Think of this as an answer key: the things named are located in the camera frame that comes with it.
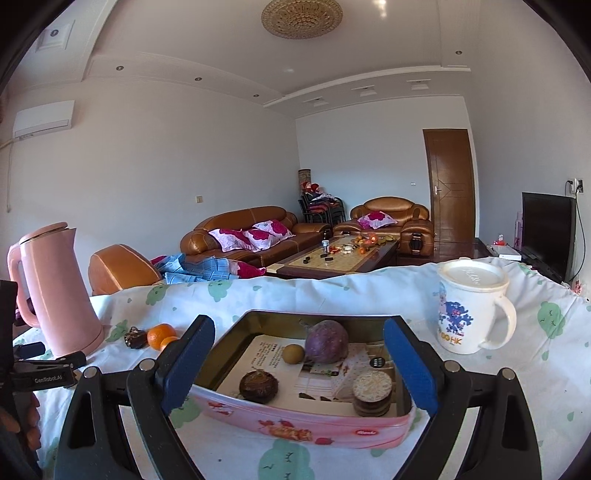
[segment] human hand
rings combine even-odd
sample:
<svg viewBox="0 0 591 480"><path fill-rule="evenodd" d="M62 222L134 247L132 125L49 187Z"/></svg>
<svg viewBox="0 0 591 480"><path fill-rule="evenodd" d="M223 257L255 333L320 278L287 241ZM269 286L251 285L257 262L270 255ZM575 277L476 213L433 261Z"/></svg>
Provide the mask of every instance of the human hand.
<svg viewBox="0 0 591 480"><path fill-rule="evenodd" d="M27 423L30 428L26 433L27 443L31 450L39 450L39 448L41 448L41 431L37 426L41 418L39 412L37 411L38 407L39 400L35 394L31 392L31 405L27 410ZM12 415L8 414L8 412L2 407L0 407L0 421L9 432L18 433L21 431L21 426L16 421L16 419Z"/></svg>

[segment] ceiling molding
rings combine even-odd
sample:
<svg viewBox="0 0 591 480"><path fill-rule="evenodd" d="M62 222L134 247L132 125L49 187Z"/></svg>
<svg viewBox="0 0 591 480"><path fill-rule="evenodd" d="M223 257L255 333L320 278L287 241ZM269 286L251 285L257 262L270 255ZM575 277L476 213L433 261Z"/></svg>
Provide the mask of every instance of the ceiling molding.
<svg viewBox="0 0 591 480"><path fill-rule="evenodd" d="M305 88L303 90L298 90L297 92L290 93L285 95L281 98L276 100L272 100L265 104L265 108L269 108L271 106L277 105L278 103L286 102L288 100L292 100L304 95L308 95L309 93L317 93L320 90L329 89L332 87L346 85L348 83L355 83L361 80L371 80L380 77L388 77L394 75L402 75L406 73L431 73L431 72L471 72L470 68L468 67L441 67L438 65L432 66L424 66L424 67L403 67L399 69L388 69L388 70L378 70L377 72L367 72L361 73L359 75L351 75L350 77L345 77L337 80L331 80L330 82L324 82L319 85L315 85L313 87Z"/></svg>
<svg viewBox="0 0 591 480"><path fill-rule="evenodd" d="M94 55L90 59L87 77L179 83L236 96L259 105L281 95L276 90L224 70L154 53Z"/></svg>
<svg viewBox="0 0 591 480"><path fill-rule="evenodd" d="M469 91L471 75L468 68L416 67L381 70L347 77L354 78L348 82L324 83L323 87L306 89L308 93L268 102L265 108L291 118L300 118L380 100L418 96L465 96Z"/></svg>

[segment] pink tin box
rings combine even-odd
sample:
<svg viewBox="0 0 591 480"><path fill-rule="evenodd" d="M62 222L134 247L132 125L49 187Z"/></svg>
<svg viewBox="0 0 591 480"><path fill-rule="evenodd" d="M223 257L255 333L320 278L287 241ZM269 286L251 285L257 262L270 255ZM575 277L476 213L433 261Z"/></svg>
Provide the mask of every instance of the pink tin box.
<svg viewBox="0 0 591 480"><path fill-rule="evenodd" d="M347 330L349 357L322 366L324 369L283 362L281 351L285 345L304 344L306 329L301 321L313 325L327 318L337 320ZM416 407L383 346L386 319L248 312L210 351L195 381L195 400L210 417L287 440L346 448L396 447L406 437ZM352 352L365 359L380 356L386 362L383 370L392 377L394 387L392 406L383 417L359 417L348 400L346 384L350 378L346 374ZM266 405L246 401L239 395L240 379L255 368L279 380L278 394ZM331 395L334 382L344 385L338 400Z"/></svg>

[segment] air conditioner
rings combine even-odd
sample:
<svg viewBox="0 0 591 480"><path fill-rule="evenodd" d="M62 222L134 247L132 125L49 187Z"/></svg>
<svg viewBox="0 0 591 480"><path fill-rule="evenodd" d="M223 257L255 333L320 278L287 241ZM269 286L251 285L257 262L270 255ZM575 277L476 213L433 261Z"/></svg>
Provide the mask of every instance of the air conditioner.
<svg viewBox="0 0 591 480"><path fill-rule="evenodd" d="M39 105L17 113L12 127L15 140L72 128L74 100Z"/></svg>

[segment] chocolate candy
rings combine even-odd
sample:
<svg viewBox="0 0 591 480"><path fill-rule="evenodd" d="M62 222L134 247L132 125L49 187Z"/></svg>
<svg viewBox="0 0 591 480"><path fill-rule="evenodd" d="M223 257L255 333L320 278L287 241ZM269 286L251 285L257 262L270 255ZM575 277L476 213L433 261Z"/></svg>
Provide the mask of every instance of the chocolate candy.
<svg viewBox="0 0 591 480"><path fill-rule="evenodd" d="M129 348L144 348L148 345L148 333L137 327L131 327L129 332L123 336L123 340Z"/></svg>
<svg viewBox="0 0 591 480"><path fill-rule="evenodd" d="M279 382L270 373L255 370L242 377L239 389L245 400L265 404L277 395Z"/></svg>

